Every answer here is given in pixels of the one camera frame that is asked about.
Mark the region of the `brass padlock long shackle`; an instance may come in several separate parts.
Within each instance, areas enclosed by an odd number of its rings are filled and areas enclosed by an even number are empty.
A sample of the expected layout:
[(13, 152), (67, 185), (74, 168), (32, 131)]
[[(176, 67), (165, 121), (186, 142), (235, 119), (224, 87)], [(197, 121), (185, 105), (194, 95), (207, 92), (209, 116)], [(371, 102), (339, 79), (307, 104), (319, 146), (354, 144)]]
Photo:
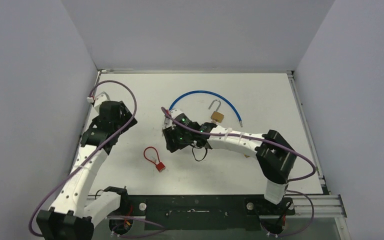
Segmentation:
[(208, 110), (211, 110), (212, 107), (216, 104), (216, 108), (213, 111), (213, 113), (210, 116), (210, 119), (213, 123), (222, 123), (224, 119), (224, 115), (219, 112), (219, 109), (221, 107), (221, 101), (218, 99), (214, 99), (211, 104), (208, 106)]

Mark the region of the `blue cable lock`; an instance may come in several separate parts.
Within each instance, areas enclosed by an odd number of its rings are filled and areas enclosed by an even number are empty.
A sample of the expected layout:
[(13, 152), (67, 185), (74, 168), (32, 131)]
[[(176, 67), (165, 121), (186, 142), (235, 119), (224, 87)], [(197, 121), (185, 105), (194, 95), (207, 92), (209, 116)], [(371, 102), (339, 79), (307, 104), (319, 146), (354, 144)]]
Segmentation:
[(216, 92), (213, 92), (213, 91), (208, 91), (208, 90), (192, 90), (192, 91), (188, 91), (186, 93), (183, 93), (182, 95), (180, 95), (179, 97), (177, 97), (172, 103), (171, 105), (169, 106), (168, 110), (172, 110), (174, 109), (175, 105), (177, 102), (179, 102), (181, 99), (185, 98), (186, 96), (189, 96), (189, 95), (193, 95), (193, 94), (207, 94), (207, 95), (212, 95), (212, 96), (215, 96), (217, 97), (217, 100), (222, 100), (224, 101), (226, 104), (229, 105), (229, 107), (233, 110), (233, 112), (235, 113), (236, 115), (236, 118), (238, 119), (238, 122), (239, 122), (239, 125), (240, 127), (242, 128), (243, 127), (243, 120), (242, 120), (242, 117), (241, 115), (239, 114), (237, 108), (228, 100), (226, 99), (224, 96), (216, 93)]

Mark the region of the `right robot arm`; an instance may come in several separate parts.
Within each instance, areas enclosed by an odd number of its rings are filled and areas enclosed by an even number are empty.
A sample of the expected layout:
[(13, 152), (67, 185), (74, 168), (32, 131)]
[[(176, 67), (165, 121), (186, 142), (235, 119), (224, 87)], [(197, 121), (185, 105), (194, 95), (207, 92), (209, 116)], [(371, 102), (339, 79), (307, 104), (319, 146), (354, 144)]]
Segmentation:
[(162, 128), (166, 149), (171, 153), (191, 146), (206, 150), (228, 150), (258, 161), (267, 179), (262, 207), (270, 215), (283, 207), (289, 174), (296, 161), (292, 147), (275, 130), (266, 134), (246, 133), (224, 128), (211, 122), (187, 121), (186, 127), (173, 122)]

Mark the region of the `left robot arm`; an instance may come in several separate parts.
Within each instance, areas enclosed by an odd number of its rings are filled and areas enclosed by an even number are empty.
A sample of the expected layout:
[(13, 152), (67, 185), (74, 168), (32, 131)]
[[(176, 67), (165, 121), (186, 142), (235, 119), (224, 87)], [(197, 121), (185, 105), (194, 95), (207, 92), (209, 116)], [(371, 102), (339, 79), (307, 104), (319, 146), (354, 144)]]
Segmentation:
[(98, 104), (98, 115), (83, 133), (77, 161), (67, 179), (56, 189), (58, 196), (47, 210), (40, 210), (36, 223), (46, 240), (90, 240), (95, 225), (104, 216), (104, 205), (89, 213), (85, 206), (96, 175), (110, 155), (119, 136), (137, 124), (123, 101), (105, 100)]

